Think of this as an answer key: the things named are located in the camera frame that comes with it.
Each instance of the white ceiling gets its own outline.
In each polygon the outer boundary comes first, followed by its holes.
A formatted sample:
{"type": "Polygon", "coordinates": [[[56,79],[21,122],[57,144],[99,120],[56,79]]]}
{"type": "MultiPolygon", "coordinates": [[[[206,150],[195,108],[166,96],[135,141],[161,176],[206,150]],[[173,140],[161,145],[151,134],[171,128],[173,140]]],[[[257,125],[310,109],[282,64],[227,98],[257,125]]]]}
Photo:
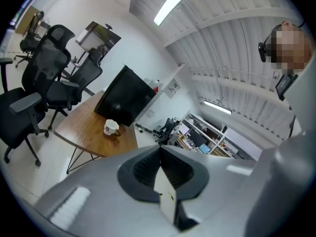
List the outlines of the white ceiling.
{"type": "Polygon", "coordinates": [[[184,0],[158,27],[166,0],[131,0],[130,12],[160,39],[177,64],[186,63],[199,100],[227,107],[287,138],[293,114],[281,102],[258,42],[283,20],[301,22],[288,0],[184,0]]]}

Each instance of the white mug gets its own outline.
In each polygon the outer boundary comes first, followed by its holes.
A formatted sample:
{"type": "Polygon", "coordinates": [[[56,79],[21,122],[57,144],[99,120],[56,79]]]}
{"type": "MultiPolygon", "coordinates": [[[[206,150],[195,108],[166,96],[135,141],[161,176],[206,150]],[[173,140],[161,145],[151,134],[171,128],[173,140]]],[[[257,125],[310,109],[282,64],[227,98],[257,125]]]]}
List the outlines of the white mug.
{"type": "Polygon", "coordinates": [[[116,123],[116,122],[115,122],[114,120],[112,120],[112,119],[108,119],[108,120],[105,122],[103,132],[104,132],[106,135],[114,134],[115,136],[120,136],[119,124],[116,123]]]}

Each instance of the headrest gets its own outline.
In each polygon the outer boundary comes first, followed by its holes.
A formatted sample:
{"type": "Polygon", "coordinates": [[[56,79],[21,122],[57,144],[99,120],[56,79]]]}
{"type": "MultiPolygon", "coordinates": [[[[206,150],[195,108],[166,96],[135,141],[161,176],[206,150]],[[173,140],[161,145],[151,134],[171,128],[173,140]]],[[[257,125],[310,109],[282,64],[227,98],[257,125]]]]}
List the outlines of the headrest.
{"type": "Polygon", "coordinates": [[[63,25],[52,26],[46,35],[60,50],[65,49],[68,41],[75,36],[72,31],[63,25]]]}
{"type": "Polygon", "coordinates": [[[88,58],[95,64],[99,65],[100,60],[102,59],[103,55],[98,50],[93,50],[89,52],[88,58]]]}

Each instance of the office chair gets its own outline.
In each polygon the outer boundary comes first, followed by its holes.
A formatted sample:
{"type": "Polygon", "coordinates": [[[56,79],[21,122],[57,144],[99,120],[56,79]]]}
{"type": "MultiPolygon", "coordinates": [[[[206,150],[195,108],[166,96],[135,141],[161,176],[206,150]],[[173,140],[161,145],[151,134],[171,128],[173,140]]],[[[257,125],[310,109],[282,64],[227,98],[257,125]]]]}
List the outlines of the office chair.
{"type": "Polygon", "coordinates": [[[51,27],[41,39],[22,76],[23,88],[16,88],[0,95],[0,138],[8,145],[4,161],[9,163],[8,154],[17,148],[23,140],[40,166],[27,136],[45,133],[38,123],[48,111],[46,94],[54,80],[70,62],[71,55],[66,49],[67,42],[75,35],[66,27],[51,27]]]}
{"type": "Polygon", "coordinates": [[[101,59],[102,53],[94,50],[89,53],[80,68],[69,78],[69,81],[54,81],[47,93],[48,108],[55,110],[53,119],[48,127],[49,131],[52,130],[57,113],[60,112],[67,117],[68,114],[63,109],[70,111],[72,105],[77,105],[81,102],[84,88],[102,74],[102,69],[99,65],[101,59]]]}
{"type": "Polygon", "coordinates": [[[22,52],[27,53],[27,55],[16,55],[13,59],[16,60],[16,57],[22,58],[15,67],[18,67],[18,64],[23,61],[29,61],[35,48],[39,44],[39,41],[36,40],[36,38],[40,38],[39,35],[37,35],[35,32],[38,28],[39,21],[42,20],[44,17],[44,12],[39,11],[36,14],[34,14],[29,26],[26,30],[26,36],[25,38],[20,42],[20,48],[22,52]]]}
{"type": "Polygon", "coordinates": [[[179,123],[179,121],[175,122],[173,119],[168,118],[166,124],[160,130],[160,139],[156,140],[155,142],[158,142],[159,145],[166,145],[172,129],[175,128],[179,123]]]}

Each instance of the wooden table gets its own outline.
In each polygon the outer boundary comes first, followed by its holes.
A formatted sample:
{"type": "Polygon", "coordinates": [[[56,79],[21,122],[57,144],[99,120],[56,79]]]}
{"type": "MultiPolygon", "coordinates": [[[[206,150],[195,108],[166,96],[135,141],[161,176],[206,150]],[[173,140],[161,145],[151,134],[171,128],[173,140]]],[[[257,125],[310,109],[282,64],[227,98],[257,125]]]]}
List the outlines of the wooden table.
{"type": "MultiPolygon", "coordinates": [[[[90,153],[91,160],[95,159],[92,155],[97,157],[110,157],[124,154],[138,148],[133,125],[127,127],[120,124],[119,130],[121,136],[119,137],[104,134],[104,124],[107,118],[94,112],[94,108],[102,95],[103,92],[100,91],[79,105],[54,130],[54,134],[57,137],[75,146],[76,149],[78,148],[90,153]]],[[[71,171],[70,168],[72,165],[68,166],[67,174],[71,171]]]]}
{"type": "Polygon", "coordinates": [[[180,144],[181,147],[183,147],[186,150],[192,150],[190,149],[184,142],[182,139],[180,139],[180,137],[177,139],[177,142],[180,144]]]}

